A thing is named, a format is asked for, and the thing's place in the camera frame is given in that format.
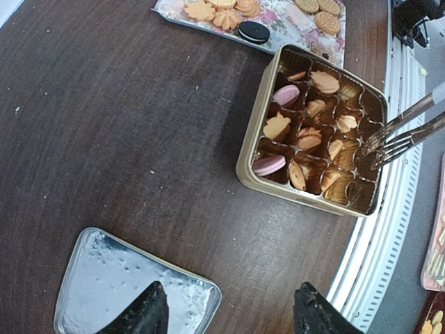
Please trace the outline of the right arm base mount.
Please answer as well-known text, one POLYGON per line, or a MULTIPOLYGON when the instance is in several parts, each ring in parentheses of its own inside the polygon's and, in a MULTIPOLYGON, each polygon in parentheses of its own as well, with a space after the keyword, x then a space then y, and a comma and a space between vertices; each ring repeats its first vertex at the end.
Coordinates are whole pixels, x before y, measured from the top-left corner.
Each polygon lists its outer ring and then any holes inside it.
POLYGON ((444 1, 395 0, 391 1, 392 32, 400 42, 413 49, 415 44, 429 47, 426 22, 444 17, 444 1))

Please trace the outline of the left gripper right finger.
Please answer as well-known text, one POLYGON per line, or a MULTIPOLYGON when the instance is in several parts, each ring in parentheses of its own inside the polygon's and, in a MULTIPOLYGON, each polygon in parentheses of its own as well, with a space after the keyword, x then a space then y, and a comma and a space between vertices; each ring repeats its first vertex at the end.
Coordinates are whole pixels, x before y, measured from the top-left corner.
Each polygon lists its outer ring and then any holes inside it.
POLYGON ((301 284, 300 288, 294 293, 293 316, 294 333, 362 333, 345 319, 309 282, 301 284))

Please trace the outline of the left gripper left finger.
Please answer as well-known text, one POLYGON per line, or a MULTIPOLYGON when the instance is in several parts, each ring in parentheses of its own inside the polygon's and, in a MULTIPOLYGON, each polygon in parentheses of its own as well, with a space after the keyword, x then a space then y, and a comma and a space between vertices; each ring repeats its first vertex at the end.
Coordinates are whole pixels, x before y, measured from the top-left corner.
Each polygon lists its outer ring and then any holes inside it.
POLYGON ((98 333, 167 333, 168 321, 167 294, 154 281, 98 333))

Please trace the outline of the pink round cookie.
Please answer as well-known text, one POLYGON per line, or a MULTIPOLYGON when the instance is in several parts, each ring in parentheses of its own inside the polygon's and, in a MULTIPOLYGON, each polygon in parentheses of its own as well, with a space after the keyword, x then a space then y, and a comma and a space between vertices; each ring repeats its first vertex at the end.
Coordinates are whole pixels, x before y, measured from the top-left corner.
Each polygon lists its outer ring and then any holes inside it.
POLYGON ((270 175, 286 164, 286 159, 282 155, 277 155, 274 157, 266 157, 259 159, 252 165, 252 171, 255 175, 259 177, 270 175))
POLYGON ((281 107, 291 106, 300 96, 300 89, 295 85, 287 85, 273 94, 273 101, 277 102, 281 107))

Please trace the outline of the flower shaped cookie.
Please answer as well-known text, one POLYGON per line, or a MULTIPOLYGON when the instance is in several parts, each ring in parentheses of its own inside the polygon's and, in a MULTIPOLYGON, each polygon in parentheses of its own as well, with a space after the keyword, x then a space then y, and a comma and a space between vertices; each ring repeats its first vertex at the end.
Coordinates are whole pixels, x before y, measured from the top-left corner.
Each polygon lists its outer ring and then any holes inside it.
POLYGON ((290 131, 291 119, 280 112, 276 116, 267 119, 264 125, 264 136, 272 141, 281 143, 290 131))

